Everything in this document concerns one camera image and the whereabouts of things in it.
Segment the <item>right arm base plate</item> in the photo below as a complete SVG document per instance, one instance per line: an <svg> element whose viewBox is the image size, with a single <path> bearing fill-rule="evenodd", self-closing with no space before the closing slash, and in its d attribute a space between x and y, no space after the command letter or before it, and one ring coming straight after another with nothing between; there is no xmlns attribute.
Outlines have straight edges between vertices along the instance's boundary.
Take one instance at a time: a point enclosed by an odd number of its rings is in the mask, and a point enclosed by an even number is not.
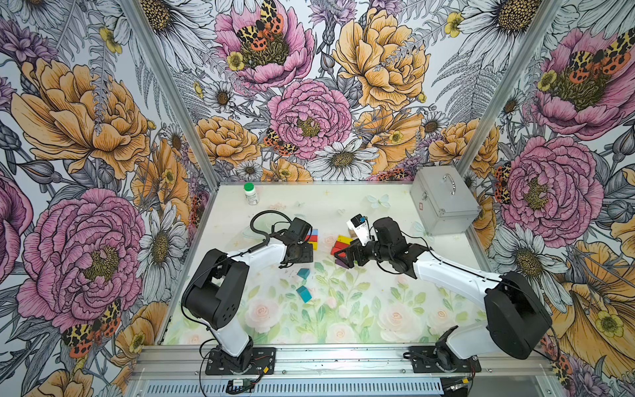
<svg viewBox="0 0 635 397"><path fill-rule="evenodd" d="M474 374L481 372L478 357L463 360L445 347L436 345L411 346L403 354L403 358L410 362L414 373Z"/></svg>

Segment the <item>yellow block long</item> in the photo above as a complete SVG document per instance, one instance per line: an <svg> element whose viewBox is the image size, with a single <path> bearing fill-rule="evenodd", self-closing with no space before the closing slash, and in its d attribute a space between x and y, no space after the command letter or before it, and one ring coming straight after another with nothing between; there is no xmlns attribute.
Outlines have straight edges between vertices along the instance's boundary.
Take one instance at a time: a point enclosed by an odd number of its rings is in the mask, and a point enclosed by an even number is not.
<svg viewBox="0 0 635 397"><path fill-rule="evenodd" d="M339 236L337 238L337 241L339 243L350 245L352 243L352 241L353 241L353 238L349 238L349 237L345 237L345 236Z"/></svg>

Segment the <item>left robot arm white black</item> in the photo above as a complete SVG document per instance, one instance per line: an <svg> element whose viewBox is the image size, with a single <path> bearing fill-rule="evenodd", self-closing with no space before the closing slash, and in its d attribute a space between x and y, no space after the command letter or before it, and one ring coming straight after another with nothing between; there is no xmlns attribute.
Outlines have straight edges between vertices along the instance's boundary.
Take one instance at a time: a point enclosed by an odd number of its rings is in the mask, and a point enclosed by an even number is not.
<svg viewBox="0 0 635 397"><path fill-rule="evenodd" d="M309 241L314 229L301 218L266 210L253 217L250 229L262 241L242 251L209 250L180 302L183 315L205 326L218 343L208 362L235 374L248 372L257 363L253 339L236 319L249 274L314 261Z"/></svg>

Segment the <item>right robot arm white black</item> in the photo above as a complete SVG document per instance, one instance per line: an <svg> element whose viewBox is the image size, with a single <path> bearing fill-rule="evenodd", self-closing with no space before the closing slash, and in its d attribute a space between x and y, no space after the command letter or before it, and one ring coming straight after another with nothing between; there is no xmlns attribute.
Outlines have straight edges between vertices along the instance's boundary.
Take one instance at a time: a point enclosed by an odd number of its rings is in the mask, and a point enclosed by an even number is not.
<svg viewBox="0 0 635 397"><path fill-rule="evenodd" d="M449 289L477 304L486 320L471 326L452 326L435 342L430 353L410 348L405 357L440 372L473 370L482 354L502 352L525 360L552 328L551 316L530 286L516 271L497 274L450 261L428 243L411 243L390 217L370 225L361 215L347 225L355 234L348 246L333 255L348 269L386 262L393 276L408 276Z"/></svg>

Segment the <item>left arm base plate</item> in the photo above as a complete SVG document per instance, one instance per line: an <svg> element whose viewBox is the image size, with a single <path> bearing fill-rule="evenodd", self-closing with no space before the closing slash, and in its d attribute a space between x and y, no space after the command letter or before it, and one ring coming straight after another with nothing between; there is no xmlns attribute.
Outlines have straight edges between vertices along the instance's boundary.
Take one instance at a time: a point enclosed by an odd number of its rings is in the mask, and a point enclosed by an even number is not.
<svg viewBox="0 0 635 397"><path fill-rule="evenodd" d="M248 348L238 357L232 357L221 348L211 350L206 360L206 375L270 375L275 370L277 349L274 347Z"/></svg>

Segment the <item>purple triangle block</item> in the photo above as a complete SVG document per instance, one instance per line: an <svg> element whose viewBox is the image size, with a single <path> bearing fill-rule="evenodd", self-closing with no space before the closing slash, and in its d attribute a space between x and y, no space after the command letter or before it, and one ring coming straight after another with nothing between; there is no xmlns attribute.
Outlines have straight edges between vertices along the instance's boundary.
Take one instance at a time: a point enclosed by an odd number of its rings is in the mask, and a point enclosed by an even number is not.
<svg viewBox="0 0 635 397"><path fill-rule="evenodd" d="M335 259L335 263L336 263L336 265L338 265L338 266L340 266L340 267L342 267L344 269L349 269L348 265L345 262L343 262L343 261L341 261L339 259Z"/></svg>

